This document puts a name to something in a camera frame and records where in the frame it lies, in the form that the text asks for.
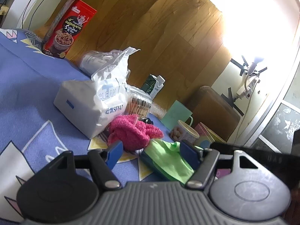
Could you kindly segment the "pink macaron biscuit tin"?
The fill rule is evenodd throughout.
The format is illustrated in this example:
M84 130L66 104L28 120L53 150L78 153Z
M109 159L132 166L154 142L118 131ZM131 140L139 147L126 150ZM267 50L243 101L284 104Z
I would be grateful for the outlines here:
M205 149L209 148L214 142L226 143L221 137L214 133L210 128L205 126L202 122L197 124L194 129L199 134L199 138L194 142L195 146Z

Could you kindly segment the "patterned paper cup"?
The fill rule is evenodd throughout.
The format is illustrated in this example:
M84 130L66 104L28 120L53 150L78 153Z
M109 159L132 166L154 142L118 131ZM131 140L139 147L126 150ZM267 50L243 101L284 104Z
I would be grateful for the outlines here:
M182 120L177 121L177 125L171 130L169 136L176 142L187 140L191 144L199 139L199 133Z

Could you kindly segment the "white tissue pack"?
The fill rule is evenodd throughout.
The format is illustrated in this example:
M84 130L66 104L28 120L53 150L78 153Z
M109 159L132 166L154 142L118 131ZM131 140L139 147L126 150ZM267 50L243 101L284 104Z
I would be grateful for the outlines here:
M82 132L92 139L127 106L129 56L138 49L128 47L98 69L87 81L64 81L54 105Z

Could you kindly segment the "green cloth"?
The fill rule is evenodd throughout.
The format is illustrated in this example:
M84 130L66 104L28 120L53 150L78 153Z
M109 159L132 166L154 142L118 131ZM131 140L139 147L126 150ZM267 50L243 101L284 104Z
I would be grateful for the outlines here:
M162 170L172 177L172 181L186 184L194 170L181 157L179 147L179 142L151 139L143 150Z

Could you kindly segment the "pink fuzzy sock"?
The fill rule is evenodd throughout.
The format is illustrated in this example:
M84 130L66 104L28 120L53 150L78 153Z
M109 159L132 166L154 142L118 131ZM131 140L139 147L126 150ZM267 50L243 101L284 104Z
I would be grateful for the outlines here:
M122 141L123 149L133 152L145 148L151 139L162 139L164 133L152 124L139 120L137 114L117 116L109 124L108 146Z

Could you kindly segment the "red cereal box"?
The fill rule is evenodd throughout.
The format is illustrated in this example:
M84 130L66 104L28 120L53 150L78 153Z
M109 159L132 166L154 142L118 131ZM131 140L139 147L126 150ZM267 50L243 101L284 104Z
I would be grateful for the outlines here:
M97 10L82 0L67 0L43 39L43 53L64 59Z

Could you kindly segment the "white power strip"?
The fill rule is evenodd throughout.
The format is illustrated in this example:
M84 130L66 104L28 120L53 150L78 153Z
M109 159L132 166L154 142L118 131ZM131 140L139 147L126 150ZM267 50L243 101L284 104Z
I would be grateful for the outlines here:
M254 87L257 83L260 82L259 77L257 76L250 76L246 79L243 86L240 87L240 89L236 92L236 96L239 99L242 99L246 97L247 99L250 99L250 96L254 92Z

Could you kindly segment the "small black object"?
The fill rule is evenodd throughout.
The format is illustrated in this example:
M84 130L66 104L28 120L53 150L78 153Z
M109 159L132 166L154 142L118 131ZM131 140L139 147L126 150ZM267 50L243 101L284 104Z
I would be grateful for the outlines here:
M154 122L150 118L148 118L148 117L142 118L140 120L142 122L146 123L146 124L149 124L149 125L153 125L154 124Z

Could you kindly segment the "clear crumpled plastic bag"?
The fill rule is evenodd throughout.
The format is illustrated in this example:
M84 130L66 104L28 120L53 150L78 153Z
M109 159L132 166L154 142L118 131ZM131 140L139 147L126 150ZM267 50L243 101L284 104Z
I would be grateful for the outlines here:
M110 52L89 51L80 59L79 68L85 74L91 76L103 65L115 59L121 53L121 50L111 50Z

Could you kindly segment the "brown chair backrest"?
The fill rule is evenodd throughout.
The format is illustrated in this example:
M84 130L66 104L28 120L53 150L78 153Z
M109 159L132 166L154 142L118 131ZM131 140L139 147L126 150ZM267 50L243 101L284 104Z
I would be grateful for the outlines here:
M240 115L209 86L202 86L185 100L184 105L192 111L195 128L199 123L227 141L236 129Z

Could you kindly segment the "cotton swab box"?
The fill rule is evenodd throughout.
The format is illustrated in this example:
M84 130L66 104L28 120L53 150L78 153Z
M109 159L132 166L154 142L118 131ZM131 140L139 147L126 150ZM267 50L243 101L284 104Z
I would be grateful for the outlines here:
M138 115L138 119L147 118L152 106L151 97L143 90L128 85L126 115Z

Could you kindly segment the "blue plastic pencil case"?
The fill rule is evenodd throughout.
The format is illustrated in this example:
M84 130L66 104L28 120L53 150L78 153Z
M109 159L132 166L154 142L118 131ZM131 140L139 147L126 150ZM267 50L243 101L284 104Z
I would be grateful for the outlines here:
M162 180L172 181L172 177L169 176L164 170L162 170L143 150L140 152L140 160L150 168L157 176Z

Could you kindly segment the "mint green mug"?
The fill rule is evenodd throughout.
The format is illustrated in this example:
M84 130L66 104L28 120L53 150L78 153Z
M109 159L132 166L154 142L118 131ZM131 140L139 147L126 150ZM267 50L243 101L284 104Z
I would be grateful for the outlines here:
M192 112L185 105L176 100L161 119L161 123L169 130L172 130L179 120L186 122L189 118L189 125L191 126L193 124Z

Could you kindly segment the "green white drink carton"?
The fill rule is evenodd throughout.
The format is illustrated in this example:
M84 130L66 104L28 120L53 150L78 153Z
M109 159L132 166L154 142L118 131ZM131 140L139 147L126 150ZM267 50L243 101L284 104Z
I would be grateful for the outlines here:
M164 83L165 79L161 75L155 76L149 74L146 81L143 83L141 90L147 93L151 97L151 100L153 100L158 92L163 88Z

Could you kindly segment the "blue patterned tablecloth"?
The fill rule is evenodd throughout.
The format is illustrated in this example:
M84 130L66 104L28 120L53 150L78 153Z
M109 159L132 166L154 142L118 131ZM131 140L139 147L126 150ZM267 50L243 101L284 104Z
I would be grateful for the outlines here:
M87 154L91 141L53 103L67 80L86 75L43 54L33 33L1 30L1 224L23 221L16 197L29 179L45 182L22 197L40 222L47 214L54 224L84 218L102 194L89 162L80 166L75 159Z

